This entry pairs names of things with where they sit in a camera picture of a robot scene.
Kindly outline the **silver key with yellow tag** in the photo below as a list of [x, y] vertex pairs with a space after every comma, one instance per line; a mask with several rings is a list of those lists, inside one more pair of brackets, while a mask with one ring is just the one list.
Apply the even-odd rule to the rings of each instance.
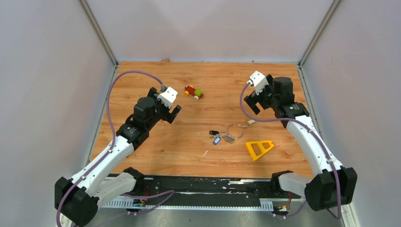
[[244, 127], [252, 126], [252, 125], [254, 125], [255, 123], [256, 123], [255, 120], [248, 120], [248, 121], [247, 121], [247, 124], [246, 124]]

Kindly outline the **large keyring with keys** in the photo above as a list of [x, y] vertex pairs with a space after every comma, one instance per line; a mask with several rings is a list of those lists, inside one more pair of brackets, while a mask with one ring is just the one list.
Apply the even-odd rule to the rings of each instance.
[[[240, 129], [240, 134], [239, 135], [235, 135], [230, 131], [230, 129], [233, 128], [233, 127], [237, 127], [237, 128]], [[210, 130], [209, 131], [209, 135], [210, 135], [210, 138], [213, 139], [212, 144], [213, 145], [217, 145], [223, 140], [232, 144], [232, 143], [235, 142], [235, 140], [240, 139], [240, 138], [243, 137], [244, 129], [246, 127], [247, 126], [242, 126], [242, 125], [240, 125], [238, 123], [233, 123], [233, 124], [228, 125], [225, 131]]]

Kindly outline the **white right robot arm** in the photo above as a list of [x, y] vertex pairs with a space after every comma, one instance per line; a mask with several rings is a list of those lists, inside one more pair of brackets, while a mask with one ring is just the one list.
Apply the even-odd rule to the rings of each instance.
[[289, 77], [263, 75], [255, 71], [247, 81], [245, 88], [253, 87], [254, 91], [244, 96], [240, 94], [240, 107], [251, 120], [262, 122], [252, 117], [244, 108], [247, 104], [258, 114], [261, 109], [272, 109], [275, 118], [271, 122], [281, 122], [295, 138], [303, 151], [313, 177], [307, 178], [293, 171], [273, 173], [270, 191], [275, 197], [283, 197], [291, 192], [304, 198], [314, 211], [337, 209], [336, 219], [340, 219], [341, 207], [352, 202], [357, 183], [357, 173], [352, 167], [345, 167], [329, 150], [317, 132], [307, 108], [295, 101], [293, 82]]

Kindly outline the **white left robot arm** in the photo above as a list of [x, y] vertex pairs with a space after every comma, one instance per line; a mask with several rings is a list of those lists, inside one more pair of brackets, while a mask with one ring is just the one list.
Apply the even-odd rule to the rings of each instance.
[[99, 208], [114, 198], [131, 192], [140, 195], [145, 183], [142, 174], [133, 168], [124, 170], [112, 180], [106, 177], [148, 137], [159, 122], [172, 123], [181, 107], [173, 107], [178, 92], [167, 87], [158, 93], [153, 87], [134, 106], [133, 114], [119, 128], [104, 150], [82, 170], [55, 183], [54, 205], [56, 225], [83, 227], [91, 222]]

